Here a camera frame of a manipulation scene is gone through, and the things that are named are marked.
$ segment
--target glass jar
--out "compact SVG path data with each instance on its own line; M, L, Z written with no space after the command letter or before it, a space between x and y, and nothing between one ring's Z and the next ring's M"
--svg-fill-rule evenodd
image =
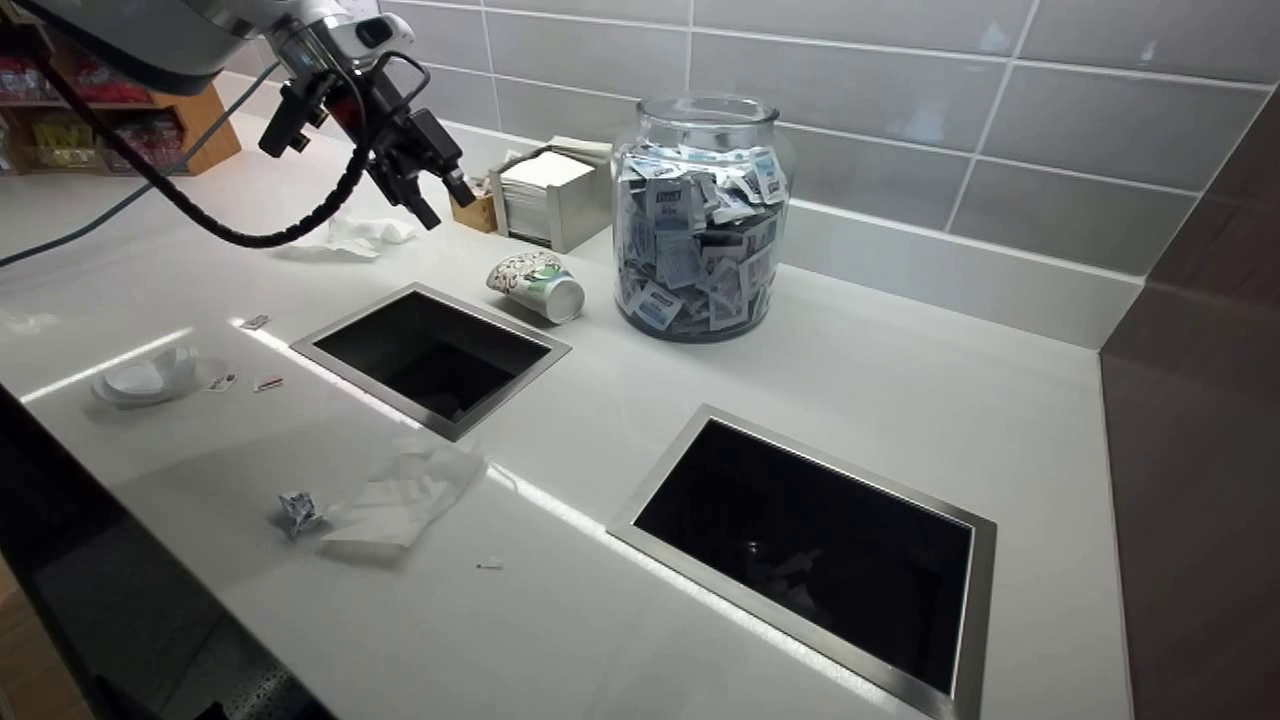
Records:
M787 216L771 108L740 95L641 102L613 181L615 307L641 331L703 342L762 324Z

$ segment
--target robotic arm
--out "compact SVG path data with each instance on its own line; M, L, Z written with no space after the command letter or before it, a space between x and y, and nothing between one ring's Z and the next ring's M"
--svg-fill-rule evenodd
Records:
M102 62L159 92L199 92L251 35L267 35L289 69L278 108L260 135L267 155L303 152L308 122L327 116L367 148L362 173L387 203L403 203L425 226L438 216L414 176L431 173L457 203L471 203L460 148L427 108L387 79L412 33L379 16L371 0L355 16L339 0L20 0L32 16L79 38Z

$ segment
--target sink rim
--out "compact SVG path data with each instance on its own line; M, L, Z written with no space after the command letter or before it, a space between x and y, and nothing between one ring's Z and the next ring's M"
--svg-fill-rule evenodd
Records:
M355 363L333 355L327 346L318 346L318 341L327 341L327 335L351 326L355 320L362 320L362 317L371 317L371 310L379 310L379 307L393 307L393 305L398 305L398 300L407 300L407 296L427 296L431 305L444 305L444 307L451 307L451 310L462 310L462 317L471 317L477 324L488 324L488 326L501 326L501 331L506 331L506 335L521 335L521 341L545 346L545 355L540 355L536 363L529 363L521 376L510 376L503 386L496 386L482 405L467 407L460 419L448 419L448 414L414 405L412 396L398 396L398 392L387 386L384 378L359 373ZM395 288L393 296L379 296L379 300L371 300L371 305L359 305L355 310L347 310L347 317L339 317L339 320L333 320L333 324L298 335L298 341L293 342L293 353L298 353L303 359L311 359L311 363L318 363L322 373L339 376L343 383L367 392L371 400L379 400L379 405L412 414L412 419L425 423L427 433L434 433L434 436L444 436L444 438L460 438L460 436L462 436L467 426L477 426L493 407L501 407L501 405L510 400L521 386L529 386L536 376L545 376L553 363L561 363L561 359L566 355L566 342L561 342L556 335L545 335L545 331L536 331L536 326L529 326L529 324L521 324L521 320L510 320L510 317L501 317L501 310L493 310L493 307L481 307L481 305L462 305L462 300L457 300L457 296L444 296L444 290L434 290L434 288L427 288L427 282L403 282L403 288Z
M956 529L969 531L969 564L963 564L963 600L958 600L958 637L950 654L950 687L934 693L931 682L906 676L905 667L854 647L851 638L794 614L792 606L759 597L754 586L716 571L710 564L681 553L675 545L642 531L637 520L650 502L650 494L673 478L675 465L687 457L691 438L707 426L723 423L744 436L754 436L778 450L792 450L807 465L818 465L827 470L841 470L842 478L854 478L871 492L897 494L918 512L931 512ZM978 720L978 696L983 696L983 654L988 654L988 614L990 614L990 575L994 575L994 524L963 512L956 502L944 502L934 494L923 494L916 489L892 485L874 470L865 470L848 458L824 457L792 436L778 436L762 423L751 423L744 414L733 414L723 407L701 405L695 414L675 433L675 438L663 448L663 457L650 465L646 478L641 485L637 499L606 524L606 531L637 553L650 555L668 571L707 586L710 597L734 602L740 612L771 625L774 632L792 637L794 645L810 647L816 654L827 654L831 664L848 667L851 676L874 682L881 693L912 702L923 714L934 720Z

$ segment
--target white countertop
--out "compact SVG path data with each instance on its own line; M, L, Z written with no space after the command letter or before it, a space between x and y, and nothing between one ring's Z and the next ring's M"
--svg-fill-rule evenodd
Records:
M339 148L316 139L187 188L267 226L336 169ZM94 212L85 197L124 188L5 181L0 235L63 231ZM496 470L398 571L284 545L262 520L277 492L355 489L412 433L284 342L403 282L493 307L482 273L517 253L438 226L379 262L296 262L148 198L0 273L0 383L339 714L916 720L602 531L701 405L994 524L988 720L1131 714L1096 355L794 269L759 331L683 346L613 310L606 241L593 241L566 256L588 317L553 331L571 353L460 438ZM86 366L173 331L236 383L133 414L86 405Z

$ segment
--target gray tile wall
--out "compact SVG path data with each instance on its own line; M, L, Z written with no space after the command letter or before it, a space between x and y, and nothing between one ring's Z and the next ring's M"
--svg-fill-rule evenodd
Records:
M1143 277L1280 79L1275 0L384 0L438 116L782 111L794 197Z

